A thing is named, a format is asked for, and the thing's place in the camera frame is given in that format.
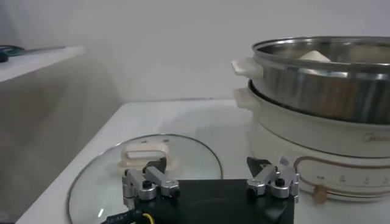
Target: screw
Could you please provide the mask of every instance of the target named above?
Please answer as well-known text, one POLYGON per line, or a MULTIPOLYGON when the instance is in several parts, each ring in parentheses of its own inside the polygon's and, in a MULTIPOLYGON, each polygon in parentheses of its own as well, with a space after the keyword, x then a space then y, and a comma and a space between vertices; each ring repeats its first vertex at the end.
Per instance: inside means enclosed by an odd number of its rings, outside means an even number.
POLYGON ((142 182, 142 188, 143 189, 150 189, 152 188, 152 182, 149 180, 145 180, 142 182))
POLYGON ((275 180, 275 185, 276 185, 277 187, 283 187, 283 186, 285 185, 284 179, 282 179, 282 178, 276 179, 276 180, 275 180))

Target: white countertop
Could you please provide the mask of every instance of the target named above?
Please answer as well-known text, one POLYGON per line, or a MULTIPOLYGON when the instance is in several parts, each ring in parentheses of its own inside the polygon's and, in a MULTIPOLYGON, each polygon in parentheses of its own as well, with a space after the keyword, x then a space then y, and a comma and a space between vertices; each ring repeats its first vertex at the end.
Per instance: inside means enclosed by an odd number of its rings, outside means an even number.
MULTIPOLYGON (((245 129, 249 111, 234 100, 190 100, 128 103, 123 105, 85 146, 68 167, 23 214, 17 224, 68 224, 66 195, 73 179, 95 156, 111 146, 137 136, 175 133, 208 145, 221 160, 225 178, 249 178, 245 129)), ((328 201, 315 206, 301 194, 296 206, 297 224, 390 223, 390 202, 345 203, 328 201)))

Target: black cable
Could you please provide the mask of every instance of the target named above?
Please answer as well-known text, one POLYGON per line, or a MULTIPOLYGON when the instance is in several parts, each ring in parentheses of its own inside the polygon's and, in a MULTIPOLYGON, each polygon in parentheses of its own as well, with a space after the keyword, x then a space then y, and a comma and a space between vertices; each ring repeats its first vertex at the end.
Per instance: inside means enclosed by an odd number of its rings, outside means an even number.
POLYGON ((101 224, 129 224, 142 219, 142 214, 142 211, 133 209, 120 214, 108 216, 101 224))

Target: metal bracket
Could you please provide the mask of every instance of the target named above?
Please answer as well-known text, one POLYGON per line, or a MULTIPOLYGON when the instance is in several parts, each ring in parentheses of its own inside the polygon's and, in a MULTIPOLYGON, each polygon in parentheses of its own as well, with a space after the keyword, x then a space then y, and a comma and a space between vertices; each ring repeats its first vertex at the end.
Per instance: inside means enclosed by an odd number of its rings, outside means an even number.
POLYGON ((252 168, 254 161, 257 161, 258 167, 262 167, 254 178, 247 180, 248 190, 252 191, 256 197, 264 195, 266 189, 269 188, 274 197, 284 199, 291 195, 296 203, 298 202, 299 174, 296 173, 295 168, 286 167, 283 172, 279 172, 277 167, 268 161, 253 158, 248 158, 248 161, 251 161, 252 168))
POLYGON ((156 185, 145 179, 142 173, 128 169, 122 177, 124 199, 138 197, 140 200, 153 200, 156 197, 156 185))
POLYGON ((165 174, 159 171, 156 167, 150 166, 145 170, 147 180, 159 185, 162 196, 177 198, 180 194, 179 182, 169 179, 165 174))

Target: glass lid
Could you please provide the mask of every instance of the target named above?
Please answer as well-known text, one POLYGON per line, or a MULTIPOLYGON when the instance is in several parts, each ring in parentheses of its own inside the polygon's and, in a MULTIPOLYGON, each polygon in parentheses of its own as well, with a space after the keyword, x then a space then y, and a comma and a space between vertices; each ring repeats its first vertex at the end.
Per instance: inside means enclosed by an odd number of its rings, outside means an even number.
POLYGON ((93 159, 74 180, 68 194, 67 214, 73 224, 102 223, 127 211, 122 199, 122 174, 141 170, 147 162, 166 157, 166 174, 176 180, 222 179, 215 153, 186 136, 157 134, 117 144, 93 159))

